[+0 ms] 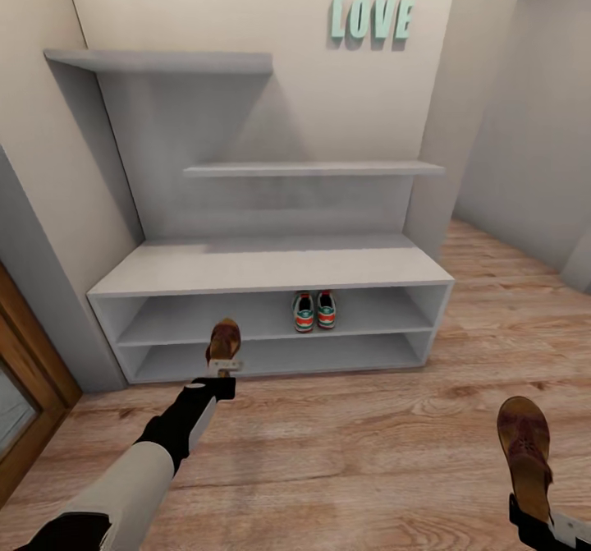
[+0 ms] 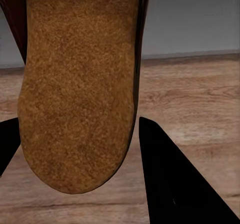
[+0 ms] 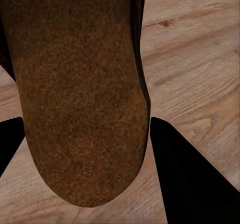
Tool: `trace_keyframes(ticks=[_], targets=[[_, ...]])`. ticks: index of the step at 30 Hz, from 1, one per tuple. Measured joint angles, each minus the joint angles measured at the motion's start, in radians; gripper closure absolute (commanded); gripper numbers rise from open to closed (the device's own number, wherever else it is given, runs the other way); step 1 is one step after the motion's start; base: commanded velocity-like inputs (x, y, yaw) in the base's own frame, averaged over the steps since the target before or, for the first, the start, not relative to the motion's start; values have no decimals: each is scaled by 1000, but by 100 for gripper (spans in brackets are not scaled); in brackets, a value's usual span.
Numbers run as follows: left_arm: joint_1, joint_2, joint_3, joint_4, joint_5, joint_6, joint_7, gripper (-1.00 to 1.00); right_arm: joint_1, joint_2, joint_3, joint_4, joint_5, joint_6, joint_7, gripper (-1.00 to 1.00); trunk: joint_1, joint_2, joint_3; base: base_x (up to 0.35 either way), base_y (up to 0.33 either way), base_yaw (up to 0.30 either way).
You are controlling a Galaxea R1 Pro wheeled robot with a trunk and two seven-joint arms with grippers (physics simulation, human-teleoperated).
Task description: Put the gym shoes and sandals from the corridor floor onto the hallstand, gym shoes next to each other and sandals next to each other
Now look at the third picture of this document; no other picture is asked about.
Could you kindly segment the sandal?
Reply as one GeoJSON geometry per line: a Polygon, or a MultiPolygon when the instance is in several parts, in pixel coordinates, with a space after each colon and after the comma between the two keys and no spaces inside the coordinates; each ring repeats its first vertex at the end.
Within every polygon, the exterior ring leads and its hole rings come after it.
{"type": "Polygon", "coordinates": [[[145,0],[0,0],[0,65],[16,82],[27,144],[47,186],[104,205],[137,177],[151,100],[145,0]]]}

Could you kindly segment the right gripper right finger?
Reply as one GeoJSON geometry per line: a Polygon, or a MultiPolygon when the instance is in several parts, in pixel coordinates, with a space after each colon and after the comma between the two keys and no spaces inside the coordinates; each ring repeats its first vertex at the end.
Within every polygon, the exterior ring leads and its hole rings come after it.
{"type": "Polygon", "coordinates": [[[150,120],[168,224],[240,224],[240,192],[170,123],[150,120]]]}

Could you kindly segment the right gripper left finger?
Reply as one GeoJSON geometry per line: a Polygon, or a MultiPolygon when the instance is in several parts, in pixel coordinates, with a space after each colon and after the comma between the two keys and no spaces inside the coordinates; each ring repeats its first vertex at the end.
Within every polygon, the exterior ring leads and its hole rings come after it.
{"type": "Polygon", "coordinates": [[[0,177],[25,138],[23,118],[0,122],[0,177]]]}

